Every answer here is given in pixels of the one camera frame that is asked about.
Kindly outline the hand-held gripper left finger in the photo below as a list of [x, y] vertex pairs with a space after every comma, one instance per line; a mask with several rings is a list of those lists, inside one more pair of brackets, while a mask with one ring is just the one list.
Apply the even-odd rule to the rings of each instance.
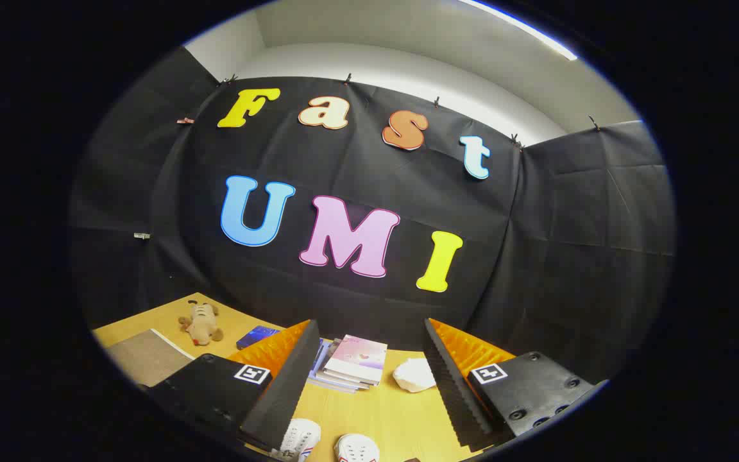
[[306, 320], [229, 357], [203, 354], [147, 394], [170, 415], [229, 447], [278, 448], [319, 348]]

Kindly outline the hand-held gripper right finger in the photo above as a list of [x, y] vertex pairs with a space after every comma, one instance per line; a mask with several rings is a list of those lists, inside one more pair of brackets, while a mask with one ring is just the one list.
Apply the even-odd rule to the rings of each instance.
[[546, 354], [522, 355], [428, 318], [423, 354], [460, 445], [489, 450], [577, 407], [601, 384]]

